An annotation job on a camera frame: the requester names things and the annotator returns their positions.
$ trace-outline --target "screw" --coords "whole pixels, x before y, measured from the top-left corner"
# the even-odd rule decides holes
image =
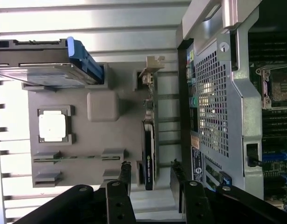
[[[112,186],[114,186],[114,187],[116,187],[116,186],[119,186],[119,185],[120,185],[120,183],[115,182],[115,183],[112,183],[111,185],[112,185]]]
[[[79,191],[86,191],[87,188],[80,188]]]
[[[198,183],[196,183],[195,181],[192,181],[192,182],[190,182],[190,185],[191,185],[191,186],[197,186]]]
[[[228,187],[228,186],[223,186],[222,189],[223,189],[223,190],[226,190],[226,191],[230,191],[230,190],[231,190],[231,188]]]

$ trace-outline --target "perforated metal panel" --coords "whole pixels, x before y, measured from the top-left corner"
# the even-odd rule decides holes
[[[214,51],[196,65],[201,143],[229,157],[226,66]]]

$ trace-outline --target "sticker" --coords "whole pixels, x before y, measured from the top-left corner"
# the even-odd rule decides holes
[[[195,147],[191,148],[191,159],[192,159],[192,179],[194,181],[203,182],[203,155]]]
[[[194,58],[194,54],[193,54],[193,50],[190,51],[190,62],[193,61],[193,58]]]
[[[199,137],[191,136],[191,146],[199,149]]]

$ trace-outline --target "metal mesh grille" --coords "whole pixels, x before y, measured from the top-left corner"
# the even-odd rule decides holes
[[[213,52],[196,65],[201,143],[228,157],[226,66]]]

